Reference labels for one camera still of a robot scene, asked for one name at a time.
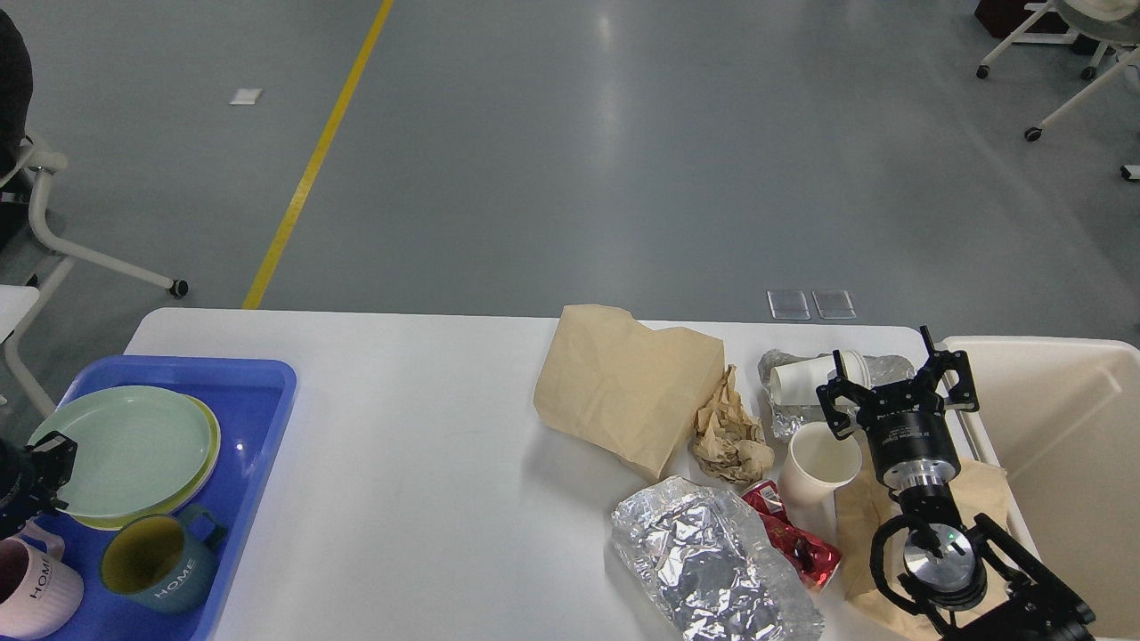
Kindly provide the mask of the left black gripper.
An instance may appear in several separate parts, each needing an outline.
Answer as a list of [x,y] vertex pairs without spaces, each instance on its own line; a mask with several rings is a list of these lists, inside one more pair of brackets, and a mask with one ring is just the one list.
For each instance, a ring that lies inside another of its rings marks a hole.
[[58,490],[72,478],[78,443],[48,433],[26,449],[1,441],[1,539],[24,532],[38,516],[59,516],[70,503]]

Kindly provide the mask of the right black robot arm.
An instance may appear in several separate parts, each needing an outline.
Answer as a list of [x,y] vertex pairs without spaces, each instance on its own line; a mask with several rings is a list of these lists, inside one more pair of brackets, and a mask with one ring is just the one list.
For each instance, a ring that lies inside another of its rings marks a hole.
[[838,441],[868,438],[876,479],[899,506],[876,529],[870,573],[891,605],[928,618],[943,640],[1088,640],[1090,605],[990,516],[964,519],[951,482],[961,463],[950,409],[980,409],[966,352],[938,348],[921,326],[925,365],[913,378],[862,386],[842,354],[816,393]]

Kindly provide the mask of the brown paper bag under arm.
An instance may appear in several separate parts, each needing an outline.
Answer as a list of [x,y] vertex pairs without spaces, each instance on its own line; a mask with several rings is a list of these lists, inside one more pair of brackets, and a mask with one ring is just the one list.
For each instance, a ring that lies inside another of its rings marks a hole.
[[[881,594],[870,575],[870,547],[876,529],[899,513],[889,500],[888,492],[873,474],[870,455],[863,453],[864,463],[850,482],[834,492],[838,547],[842,552],[844,601],[866,615],[876,625],[886,630],[885,636],[907,636],[909,640],[938,640],[940,633],[925,616],[903,612]],[[974,516],[990,516],[1005,526],[1005,517],[1013,500],[1008,474],[1001,466],[984,462],[964,461],[961,474],[951,482],[958,511],[964,522],[972,526]]]

